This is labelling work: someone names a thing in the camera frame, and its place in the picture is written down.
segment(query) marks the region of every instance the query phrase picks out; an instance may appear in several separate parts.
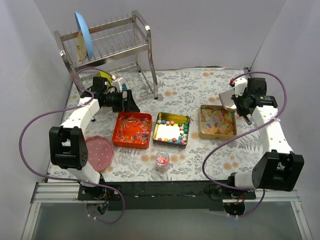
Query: clear jar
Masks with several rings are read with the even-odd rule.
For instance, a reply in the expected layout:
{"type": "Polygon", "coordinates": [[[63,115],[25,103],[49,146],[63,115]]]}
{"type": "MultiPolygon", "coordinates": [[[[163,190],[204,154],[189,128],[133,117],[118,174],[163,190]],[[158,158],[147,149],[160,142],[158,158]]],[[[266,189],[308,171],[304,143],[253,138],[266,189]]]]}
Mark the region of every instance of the clear jar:
{"type": "Polygon", "coordinates": [[[155,155],[155,168],[159,172],[164,173],[169,169],[169,161],[169,154],[166,151],[159,151],[155,155]]]}

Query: scalloped pink plate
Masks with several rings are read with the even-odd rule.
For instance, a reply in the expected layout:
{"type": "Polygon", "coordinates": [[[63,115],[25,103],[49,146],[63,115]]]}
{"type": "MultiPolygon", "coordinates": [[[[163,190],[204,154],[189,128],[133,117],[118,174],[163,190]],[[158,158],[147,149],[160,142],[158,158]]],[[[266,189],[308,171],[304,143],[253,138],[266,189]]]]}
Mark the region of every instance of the scalloped pink plate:
{"type": "Polygon", "coordinates": [[[114,146],[106,137],[93,136],[85,140],[88,148],[88,162],[97,172],[103,171],[112,162],[114,146]]]}

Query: flower pattern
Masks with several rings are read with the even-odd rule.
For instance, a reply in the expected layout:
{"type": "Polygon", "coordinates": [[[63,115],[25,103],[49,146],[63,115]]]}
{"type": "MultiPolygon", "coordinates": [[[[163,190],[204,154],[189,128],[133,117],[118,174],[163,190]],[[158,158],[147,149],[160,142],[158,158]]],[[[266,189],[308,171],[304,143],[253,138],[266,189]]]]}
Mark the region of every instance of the flower pattern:
{"type": "MultiPolygon", "coordinates": [[[[140,111],[152,115],[152,131],[159,112],[186,115],[190,117],[189,138],[186,149],[164,149],[163,146],[154,145],[152,139],[146,150],[114,147],[111,165],[101,172],[104,179],[107,182],[205,180],[206,177],[202,173],[203,160],[224,141],[199,138],[200,106],[221,105],[218,93],[230,89],[230,79],[241,73],[242,70],[212,69],[158,71],[158,100],[153,99],[149,87],[139,76],[141,73],[117,73],[127,80],[140,111]],[[166,151],[170,155],[169,169],[165,173],[155,169],[155,155],[158,151],[166,151]]],[[[153,86],[151,73],[146,71],[144,74],[153,86]]],[[[88,80],[84,86],[89,87],[90,83],[88,80]]],[[[78,102],[79,94],[75,86],[72,86],[68,106],[76,106],[78,102]]],[[[66,112],[63,119],[66,120],[70,114],[70,111],[66,112]]],[[[95,115],[95,119],[95,122],[89,123],[85,138],[99,135],[111,140],[117,113],[113,113],[111,108],[103,107],[95,115]]],[[[239,116],[236,117],[236,126],[238,134],[253,128],[239,116]]],[[[209,157],[205,169],[212,178],[225,180],[232,172],[251,170],[261,156],[259,133],[255,132],[219,149],[209,157]]],[[[48,172],[53,177],[74,178],[67,170],[52,164],[48,172]]]]}

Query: dish rack wire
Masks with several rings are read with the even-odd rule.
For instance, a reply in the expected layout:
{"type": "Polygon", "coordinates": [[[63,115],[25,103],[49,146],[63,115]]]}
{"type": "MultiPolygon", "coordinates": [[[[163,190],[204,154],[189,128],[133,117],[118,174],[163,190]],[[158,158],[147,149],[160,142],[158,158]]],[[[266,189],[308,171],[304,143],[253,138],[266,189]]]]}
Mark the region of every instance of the dish rack wire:
{"type": "MultiPolygon", "coordinates": [[[[135,61],[120,66],[117,65],[116,67],[113,66],[113,68],[109,69],[109,72],[114,75],[119,74],[120,76],[124,76],[128,83],[130,83],[130,77],[128,77],[127,73],[137,72],[138,80],[142,81],[144,79],[147,87],[153,94],[153,98],[158,99],[158,82],[152,55],[151,30],[141,14],[137,10],[134,10],[132,11],[132,16],[127,15],[126,18],[111,19],[110,22],[105,20],[104,23],[99,22],[99,25],[95,23],[93,25],[89,27],[93,45],[93,57],[91,59],[86,58],[84,62],[79,62],[77,59],[76,40],[79,32],[70,31],[70,33],[64,32],[64,35],[61,35],[59,31],[54,31],[60,56],[71,77],[81,69],[87,67],[95,68],[135,55],[135,61]],[[153,88],[141,70],[140,53],[144,51],[148,53],[153,88]]],[[[81,85],[84,85],[84,81],[92,79],[96,75],[98,73],[82,78],[78,77],[77,80],[81,85]]]]}

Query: wall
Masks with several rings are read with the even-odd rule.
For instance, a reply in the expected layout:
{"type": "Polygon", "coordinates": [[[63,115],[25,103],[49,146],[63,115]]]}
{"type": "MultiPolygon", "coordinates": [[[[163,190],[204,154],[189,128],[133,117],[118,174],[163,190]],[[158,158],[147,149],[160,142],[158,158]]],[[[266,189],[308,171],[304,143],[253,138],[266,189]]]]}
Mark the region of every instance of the wall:
{"type": "MultiPolygon", "coordinates": [[[[319,16],[319,1],[287,0],[252,66],[253,71],[270,71],[285,83],[288,104],[281,125],[294,152],[305,160],[296,188],[313,239],[320,239],[319,16]]],[[[282,99],[279,85],[268,80],[268,93],[282,99]]]]}
{"type": "MultiPolygon", "coordinates": [[[[65,106],[71,80],[56,42],[32,0],[0,1],[0,233],[1,239],[20,239],[36,181],[18,151],[19,135],[40,113],[65,106]]],[[[61,115],[35,122],[23,149],[36,170],[49,164],[49,129],[61,115]]]]}
{"type": "MultiPolygon", "coordinates": [[[[137,9],[151,27],[156,69],[252,65],[285,0],[34,0],[51,32],[76,30],[137,9]]],[[[148,59],[141,58],[148,69],[148,59]]]]}

